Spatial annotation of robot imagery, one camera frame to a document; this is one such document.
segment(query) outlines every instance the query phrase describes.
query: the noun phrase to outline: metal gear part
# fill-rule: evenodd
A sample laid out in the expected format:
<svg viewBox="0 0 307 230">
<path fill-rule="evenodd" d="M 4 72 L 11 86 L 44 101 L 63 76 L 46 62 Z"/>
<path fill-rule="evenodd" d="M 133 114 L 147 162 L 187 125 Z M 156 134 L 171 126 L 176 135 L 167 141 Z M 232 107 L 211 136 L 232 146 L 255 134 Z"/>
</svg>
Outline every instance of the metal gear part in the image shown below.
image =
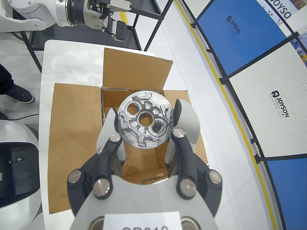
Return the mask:
<svg viewBox="0 0 307 230">
<path fill-rule="evenodd" d="M 136 113 L 128 108 L 134 106 Z M 118 108 L 118 130 L 130 145 L 140 149 L 156 148 L 164 143 L 173 130 L 173 108 L 170 102 L 154 91 L 138 91 L 129 95 Z M 152 118 L 149 126 L 142 117 Z"/>
</svg>

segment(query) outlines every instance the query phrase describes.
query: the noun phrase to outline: black sneaker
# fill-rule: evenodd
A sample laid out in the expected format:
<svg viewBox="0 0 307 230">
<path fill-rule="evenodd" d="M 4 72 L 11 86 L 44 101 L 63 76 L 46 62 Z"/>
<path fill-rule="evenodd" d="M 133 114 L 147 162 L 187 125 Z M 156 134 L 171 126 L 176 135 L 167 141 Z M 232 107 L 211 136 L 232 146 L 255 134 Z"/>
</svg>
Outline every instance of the black sneaker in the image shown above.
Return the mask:
<svg viewBox="0 0 307 230">
<path fill-rule="evenodd" d="M 29 91 L 16 84 L 13 84 L 4 94 L 25 104 L 33 103 L 35 100 L 34 96 Z"/>
</svg>

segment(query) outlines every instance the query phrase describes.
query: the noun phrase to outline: joyson logo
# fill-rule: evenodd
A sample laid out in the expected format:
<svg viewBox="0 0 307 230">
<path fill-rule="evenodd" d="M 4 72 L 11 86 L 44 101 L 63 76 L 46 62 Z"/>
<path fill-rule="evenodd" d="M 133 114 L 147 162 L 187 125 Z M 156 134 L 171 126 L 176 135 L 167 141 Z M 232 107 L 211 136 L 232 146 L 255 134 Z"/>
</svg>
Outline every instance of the joyson logo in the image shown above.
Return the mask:
<svg viewBox="0 0 307 230">
<path fill-rule="evenodd" d="M 285 103 L 283 102 L 282 98 L 279 98 L 279 96 L 280 96 L 279 92 L 273 91 L 271 93 L 271 96 L 273 98 L 272 101 L 274 102 L 274 106 L 277 109 L 280 118 L 289 117 L 290 115 L 289 115 L 288 110 L 285 106 Z"/>
<path fill-rule="evenodd" d="M 234 33 L 236 33 L 236 34 L 240 34 L 240 33 L 241 33 L 240 28 L 238 27 L 238 25 L 236 24 L 236 22 L 232 20 L 232 17 L 231 17 L 231 16 L 228 16 L 228 18 L 226 19 L 226 21 L 227 21 L 228 23 L 231 24 L 231 29 L 234 30 Z"/>
<path fill-rule="evenodd" d="M 283 3 L 280 0 L 268 0 L 270 4 L 272 4 L 276 10 L 283 14 L 284 18 L 288 19 L 291 16 L 291 13 L 288 11 L 288 9 L 283 5 Z"/>
</svg>

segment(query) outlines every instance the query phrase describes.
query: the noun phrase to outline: black pants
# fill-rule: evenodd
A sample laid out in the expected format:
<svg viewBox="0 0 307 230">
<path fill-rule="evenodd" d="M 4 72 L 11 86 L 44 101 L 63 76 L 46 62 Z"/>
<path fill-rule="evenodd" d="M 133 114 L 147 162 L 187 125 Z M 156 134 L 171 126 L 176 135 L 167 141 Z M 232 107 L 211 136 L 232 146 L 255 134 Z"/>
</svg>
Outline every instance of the black pants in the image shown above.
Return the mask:
<svg viewBox="0 0 307 230">
<path fill-rule="evenodd" d="M 0 95 L 3 95 L 13 84 L 12 75 L 0 64 Z"/>
</svg>

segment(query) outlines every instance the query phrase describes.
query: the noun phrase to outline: yellow floor stripe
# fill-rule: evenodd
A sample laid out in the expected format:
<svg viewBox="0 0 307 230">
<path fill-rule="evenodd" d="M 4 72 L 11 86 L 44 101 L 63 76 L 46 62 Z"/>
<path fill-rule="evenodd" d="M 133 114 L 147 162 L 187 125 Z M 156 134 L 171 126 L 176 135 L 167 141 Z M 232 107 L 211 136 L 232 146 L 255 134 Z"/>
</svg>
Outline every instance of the yellow floor stripe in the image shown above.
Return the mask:
<svg viewBox="0 0 307 230">
<path fill-rule="evenodd" d="M 121 19 L 123 22 L 125 22 L 126 24 L 128 24 L 128 19 L 127 19 L 126 13 L 120 11 L 120 12 L 119 12 L 119 15 L 120 15 L 120 19 Z"/>
<path fill-rule="evenodd" d="M 185 21 L 187 22 L 187 24 L 188 24 L 190 30 L 192 31 L 192 33 L 193 33 L 193 35 L 194 35 L 194 37 L 195 37 L 195 39 L 196 39 L 196 42 L 198 43 L 200 49 L 202 50 L 202 52 L 203 52 L 203 54 L 204 54 L 204 56 L 205 56 L 205 58 L 206 58 L 206 60 L 207 60 L 207 62 L 208 62 L 208 64 L 209 64 L 209 66 L 210 66 L 210 69 L 212 70 L 212 73 L 214 74 L 214 77 L 215 77 L 216 81 L 218 82 L 218 85 L 219 85 L 219 87 L 221 88 L 221 91 L 223 92 L 224 97 L 226 98 L 226 101 L 227 101 L 227 103 L 228 103 L 228 105 L 229 105 L 229 107 L 230 107 L 230 109 L 231 109 L 231 112 L 232 112 L 233 116 L 235 117 L 235 120 L 236 120 L 236 122 L 237 122 L 237 124 L 238 124 L 238 126 L 239 126 L 240 132 L 241 132 L 241 134 L 242 134 L 242 136 L 243 136 L 243 139 L 244 139 L 244 141 L 245 141 L 245 143 L 246 143 L 246 146 L 247 146 L 247 148 L 248 148 L 248 151 L 249 151 L 249 153 L 250 153 L 250 157 L 252 158 L 253 164 L 254 164 L 254 166 L 255 166 L 255 169 L 256 169 L 256 172 L 257 172 L 257 175 L 258 175 L 258 178 L 259 178 L 259 181 L 260 181 L 260 184 L 261 184 L 263 193 L 264 193 L 264 197 L 265 197 L 265 199 L 266 199 L 266 203 L 267 203 L 267 206 L 268 206 L 268 210 L 269 210 L 269 212 L 270 212 L 270 217 L 271 217 L 271 220 L 272 220 L 273 229 L 276 229 L 275 219 L 274 219 L 274 216 L 273 216 L 273 211 L 272 211 L 272 208 L 271 208 L 269 196 L 268 196 L 268 193 L 267 193 L 267 191 L 266 191 L 266 188 L 265 188 L 265 185 L 264 185 L 264 182 L 263 182 L 263 179 L 262 179 L 260 170 L 259 170 L 259 168 L 258 168 L 258 165 L 257 165 L 256 161 L 255 161 L 253 151 L 251 150 L 251 147 L 250 147 L 250 145 L 249 145 L 249 140 L 248 140 L 248 138 L 246 137 L 246 135 L 245 135 L 245 133 L 244 133 L 243 127 L 241 126 L 241 123 L 240 123 L 239 118 L 238 118 L 238 116 L 237 116 L 237 114 L 236 114 L 236 111 L 235 111 L 234 107 L 232 106 L 232 103 L 231 103 L 231 101 L 230 101 L 230 99 L 229 99 L 229 97 L 228 97 L 228 95 L 227 95 L 227 93 L 226 93 L 226 91 L 225 91 L 223 85 L 222 85 L 221 82 L 219 81 L 219 77 L 218 77 L 218 75 L 217 75 L 217 73 L 216 73 L 216 71 L 215 71 L 213 65 L 211 64 L 211 62 L 210 62 L 210 60 L 209 60 L 209 58 L 208 58 L 208 56 L 207 56 L 207 54 L 206 54 L 206 52 L 205 52 L 205 50 L 204 50 L 204 48 L 203 48 L 203 46 L 202 46 L 200 40 L 198 39 L 198 37 L 197 37 L 197 35 L 196 35 L 194 29 L 193 29 L 192 26 L 190 25 L 190 22 L 189 22 L 188 18 L 186 17 L 186 15 L 185 15 L 183 9 L 181 8 L 181 6 L 180 6 L 180 4 L 178 3 L 177 0 L 175 0 L 175 3 L 177 4 L 177 6 L 178 6 L 178 8 L 179 8 L 179 10 L 180 10 L 180 12 L 181 12 L 181 14 L 183 15 Z"/>
</svg>

